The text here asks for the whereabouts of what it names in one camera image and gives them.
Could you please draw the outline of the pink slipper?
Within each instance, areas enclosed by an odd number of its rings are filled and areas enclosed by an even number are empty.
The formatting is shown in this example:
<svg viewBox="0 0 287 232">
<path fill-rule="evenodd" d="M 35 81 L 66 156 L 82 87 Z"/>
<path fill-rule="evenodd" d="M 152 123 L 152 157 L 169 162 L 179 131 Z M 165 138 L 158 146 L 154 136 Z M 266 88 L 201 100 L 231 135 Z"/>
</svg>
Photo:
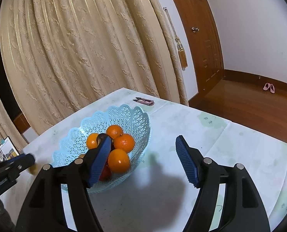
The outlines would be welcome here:
<svg viewBox="0 0 287 232">
<path fill-rule="evenodd" d="M 268 91 L 270 89 L 271 84 L 270 83 L 265 83 L 263 90 Z"/>
<path fill-rule="evenodd" d="M 275 93 L 275 87 L 273 84 L 270 85 L 270 93 L 272 93 L 272 94 Z"/>
</svg>

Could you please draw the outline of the metal door knob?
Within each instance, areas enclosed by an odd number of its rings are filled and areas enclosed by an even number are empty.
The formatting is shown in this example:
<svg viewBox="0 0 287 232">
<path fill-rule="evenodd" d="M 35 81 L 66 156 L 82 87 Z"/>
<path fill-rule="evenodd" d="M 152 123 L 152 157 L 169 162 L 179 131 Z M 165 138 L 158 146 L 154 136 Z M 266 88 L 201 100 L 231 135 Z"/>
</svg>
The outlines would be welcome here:
<svg viewBox="0 0 287 232">
<path fill-rule="evenodd" d="M 198 32 L 198 31 L 199 31 L 199 28 L 197 28 L 197 27 L 192 27 L 191 30 L 192 30 L 192 32 Z"/>
</svg>

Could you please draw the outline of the yellow-orange oval orange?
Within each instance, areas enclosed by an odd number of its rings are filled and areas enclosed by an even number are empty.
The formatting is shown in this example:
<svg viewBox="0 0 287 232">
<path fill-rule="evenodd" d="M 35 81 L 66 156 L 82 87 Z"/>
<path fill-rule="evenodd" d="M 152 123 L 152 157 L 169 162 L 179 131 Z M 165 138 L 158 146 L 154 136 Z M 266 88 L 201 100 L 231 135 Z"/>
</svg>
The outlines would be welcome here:
<svg viewBox="0 0 287 232">
<path fill-rule="evenodd" d="M 88 149 L 94 149 L 94 148 L 97 148 L 98 146 L 98 143 L 97 143 L 97 137 L 98 137 L 98 133 L 96 132 L 93 132 L 91 133 L 88 137 L 87 137 L 87 140 L 86 140 L 86 147 Z"/>
</svg>

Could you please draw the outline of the dark passion fruit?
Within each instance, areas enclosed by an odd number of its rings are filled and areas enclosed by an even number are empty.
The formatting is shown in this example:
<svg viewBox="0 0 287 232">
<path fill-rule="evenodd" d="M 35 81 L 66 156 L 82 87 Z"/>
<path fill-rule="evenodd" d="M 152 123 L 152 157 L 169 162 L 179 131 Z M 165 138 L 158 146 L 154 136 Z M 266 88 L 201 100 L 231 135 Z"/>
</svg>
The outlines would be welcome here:
<svg viewBox="0 0 287 232">
<path fill-rule="evenodd" d="M 107 136 L 108 135 L 105 133 L 98 134 L 98 136 L 96 138 L 97 145 L 99 146 L 107 138 Z"/>
</svg>

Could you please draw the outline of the photo collage card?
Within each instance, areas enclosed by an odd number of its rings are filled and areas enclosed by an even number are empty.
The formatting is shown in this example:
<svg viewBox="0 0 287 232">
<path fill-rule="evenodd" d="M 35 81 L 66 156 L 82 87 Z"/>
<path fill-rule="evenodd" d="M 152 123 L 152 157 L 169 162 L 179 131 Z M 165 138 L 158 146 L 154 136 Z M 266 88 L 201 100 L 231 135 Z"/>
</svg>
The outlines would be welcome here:
<svg viewBox="0 0 287 232">
<path fill-rule="evenodd" d="M 9 136 L 5 138 L 5 143 L 0 145 L 0 162 L 8 161 L 19 156 L 20 153 L 13 145 Z"/>
</svg>

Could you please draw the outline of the light blue lace plastic basket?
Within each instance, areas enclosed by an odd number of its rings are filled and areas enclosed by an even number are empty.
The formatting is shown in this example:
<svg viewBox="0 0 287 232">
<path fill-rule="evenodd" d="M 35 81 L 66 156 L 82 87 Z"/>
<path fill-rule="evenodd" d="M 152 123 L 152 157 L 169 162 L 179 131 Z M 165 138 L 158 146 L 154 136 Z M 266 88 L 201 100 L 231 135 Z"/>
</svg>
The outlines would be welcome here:
<svg viewBox="0 0 287 232">
<path fill-rule="evenodd" d="M 61 139 L 59 149 L 52 154 L 52 166 L 55 168 L 69 165 L 79 155 L 88 151 L 86 140 L 89 134 L 104 133 L 114 124 L 119 125 L 135 140 L 135 147 L 129 153 L 131 167 L 124 174 L 114 174 L 109 181 L 95 183 L 87 191 L 90 194 L 101 193 L 122 183 L 138 167 L 150 143 L 150 117 L 140 106 L 134 108 L 127 104 L 119 107 L 111 106 L 105 112 L 96 111 L 91 117 L 84 118 L 79 127 L 71 128 L 67 136 Z"/>
</svg>

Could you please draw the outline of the red tomato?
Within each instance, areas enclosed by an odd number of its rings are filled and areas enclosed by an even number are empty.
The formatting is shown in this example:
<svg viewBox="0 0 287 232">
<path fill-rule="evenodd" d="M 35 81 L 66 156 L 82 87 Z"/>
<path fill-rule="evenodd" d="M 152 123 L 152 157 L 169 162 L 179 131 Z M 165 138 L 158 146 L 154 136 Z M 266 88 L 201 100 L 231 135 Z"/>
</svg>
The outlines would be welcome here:
<svg viewBox="0 0 287 232">
<path fill-rule="evenodd" d="M 105 182 L 109 181 L 111 178 L 112 178 L 111 170 L 108 165 L 105 165 L 99 177 L 99 181 Z"/>
</svg>

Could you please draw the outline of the smooth orange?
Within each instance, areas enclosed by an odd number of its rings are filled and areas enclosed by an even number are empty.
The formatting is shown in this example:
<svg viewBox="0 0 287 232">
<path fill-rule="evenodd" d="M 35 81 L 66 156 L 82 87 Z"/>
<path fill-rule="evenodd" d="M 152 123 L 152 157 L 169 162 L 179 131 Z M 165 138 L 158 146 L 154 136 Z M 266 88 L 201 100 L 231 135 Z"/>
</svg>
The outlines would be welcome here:
<svg viewBox="0 0 287 232">
<path fill-rule="evenodd" d="M 115 149 L 121 149 L 129 153 L 135 147 L 135 140 L 130 134 L 122 134 L 113 140 L 113 145 Z"/>
</svg>

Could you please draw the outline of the curtain tieback tassel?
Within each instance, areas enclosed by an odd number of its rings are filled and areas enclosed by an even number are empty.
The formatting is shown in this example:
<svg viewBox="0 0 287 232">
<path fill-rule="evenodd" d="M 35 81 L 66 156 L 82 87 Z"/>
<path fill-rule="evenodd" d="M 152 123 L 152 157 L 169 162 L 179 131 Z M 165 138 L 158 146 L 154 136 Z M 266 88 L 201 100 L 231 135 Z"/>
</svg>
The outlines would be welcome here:
<svg viewBox="0 0 287 232">
<path fill-rule="evenodd" d="M 185 49 L 183 47 L 183 44 L 181 43 L 181 40 L 179 39 L 179 37 L 176 34 L 176 31 L 175 31 L 174 25 L 172 23 L 172 20 L 170 18 L 170 14 L 168 12 L 168 9 L 166 7 L 164 7 L 163 10 L 165 11 L 165 14 L 169 20 L 170 25 L 171 25 L 171 28 L 172 28 L 172 31 L 174 34 L 174 39 L 175 39 L 175 42 L 177 45 L 177 51 L 178 51 L 178 55 L 179 55 L 179 59 L 180 59 L 180 63 L 181 63 L 181 68 L 184 71 L 188 67 Z"/>
</svg>

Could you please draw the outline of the brown wooden door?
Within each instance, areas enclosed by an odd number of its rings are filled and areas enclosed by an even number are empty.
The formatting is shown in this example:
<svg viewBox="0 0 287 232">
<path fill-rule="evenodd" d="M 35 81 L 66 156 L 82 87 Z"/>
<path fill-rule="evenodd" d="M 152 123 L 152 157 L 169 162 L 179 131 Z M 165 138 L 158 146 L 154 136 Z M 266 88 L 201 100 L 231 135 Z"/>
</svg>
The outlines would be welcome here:
<svg viewBox="0 0 287 232">
<path fill-rule="evenodd" d="M 224 76 L 221 43 L 207 0 L 173 0 L 181 18 L 192 55 L 197 87 L 207 94 Z"/>
</svg>

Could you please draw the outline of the mandarin orange with stem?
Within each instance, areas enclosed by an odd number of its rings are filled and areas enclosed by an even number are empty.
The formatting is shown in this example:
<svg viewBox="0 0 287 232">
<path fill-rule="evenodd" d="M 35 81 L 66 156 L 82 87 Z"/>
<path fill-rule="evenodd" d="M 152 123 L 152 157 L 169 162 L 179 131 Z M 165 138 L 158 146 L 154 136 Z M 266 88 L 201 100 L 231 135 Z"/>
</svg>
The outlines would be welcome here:
<svg viewBox="0 0 287 232">
<path fill-rule="evenodd" d="M 115 139 L 115 138 L 123 135 L 123 129 L 119 125 L 110 125 L 106 130 L 106 134 L 111 139 Z"/>
</svg>

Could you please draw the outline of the pink slipper left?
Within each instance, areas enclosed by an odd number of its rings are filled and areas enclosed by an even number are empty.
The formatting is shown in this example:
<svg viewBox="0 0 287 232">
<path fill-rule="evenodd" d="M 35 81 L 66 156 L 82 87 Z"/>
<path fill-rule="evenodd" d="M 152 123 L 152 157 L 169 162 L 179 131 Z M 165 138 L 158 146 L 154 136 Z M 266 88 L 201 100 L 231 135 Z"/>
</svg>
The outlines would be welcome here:
<svg viewBox="0 0 287 232">
<path fill-rule="evenodd" d="M 265 83 L 263 90 L 268 91 L 270 89 L 271 84 L 270 83 Z"/>
</svg>

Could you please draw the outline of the pink slipper right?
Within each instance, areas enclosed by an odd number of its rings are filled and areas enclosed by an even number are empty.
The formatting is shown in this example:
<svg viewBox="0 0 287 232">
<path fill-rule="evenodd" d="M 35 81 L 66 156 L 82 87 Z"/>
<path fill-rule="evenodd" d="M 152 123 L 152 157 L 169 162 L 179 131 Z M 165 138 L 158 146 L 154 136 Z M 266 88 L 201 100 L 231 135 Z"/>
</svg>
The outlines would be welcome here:
<svg viewBox="0 0 287 232">
<path fill-rule="evenodd" d="M 272 94 L 275 93 L 275 87 L 273 84 L 270 85 L 270 93 L 272 93 Z"/>
</svg>

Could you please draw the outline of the pink thread snips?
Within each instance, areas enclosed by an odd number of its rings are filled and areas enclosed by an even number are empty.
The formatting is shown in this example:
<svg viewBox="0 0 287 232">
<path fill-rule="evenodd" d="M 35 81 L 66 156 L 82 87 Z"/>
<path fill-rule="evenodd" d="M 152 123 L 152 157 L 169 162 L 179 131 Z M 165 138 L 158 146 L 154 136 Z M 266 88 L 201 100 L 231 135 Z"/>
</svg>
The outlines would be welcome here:
<svg viewBox="0 0 287 232">
<path fill-rule="evenodd" d="M 146 98 L 141 98 L 141 97 L 136 97 L 135 99 L 133 99 L 133 101 L 146 105 L 146 106 L 153 106 L 154 105 L 154 101 L 150 100 L 150 99 L 146 99 Z"/>
</svg>

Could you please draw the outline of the wooden window sill cabinet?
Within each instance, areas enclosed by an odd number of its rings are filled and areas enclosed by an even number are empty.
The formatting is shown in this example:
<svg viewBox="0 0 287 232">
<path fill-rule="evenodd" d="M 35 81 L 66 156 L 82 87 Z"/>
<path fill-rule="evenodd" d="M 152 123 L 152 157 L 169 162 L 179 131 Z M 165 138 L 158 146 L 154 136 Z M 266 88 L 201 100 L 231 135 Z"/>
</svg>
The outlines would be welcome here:
<svg viewBox="0 0 287 232">
<path fill-rule="evenodd" d="M 20 134 L 24 133 L 30 128 L 30 124 L 28 123 L 26 117 L 23 113 L 19 113 L 13 120 L 13 124 L 17 128 Z"/>
</svg>

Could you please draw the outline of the beige curtain right panel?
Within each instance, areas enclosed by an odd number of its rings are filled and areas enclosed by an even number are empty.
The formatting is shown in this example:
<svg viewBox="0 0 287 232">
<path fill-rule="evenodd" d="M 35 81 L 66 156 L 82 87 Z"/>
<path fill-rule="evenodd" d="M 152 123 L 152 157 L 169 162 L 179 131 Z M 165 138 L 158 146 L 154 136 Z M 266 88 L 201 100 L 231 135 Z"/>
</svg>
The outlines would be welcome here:
<svg viewBox="0 0 287 232">
<path fill-rule="evenodd" d="M 159 0 L 2 0 L 0 47 L 37 134 L 123 87 L 188 104 Z"/>
</svg>

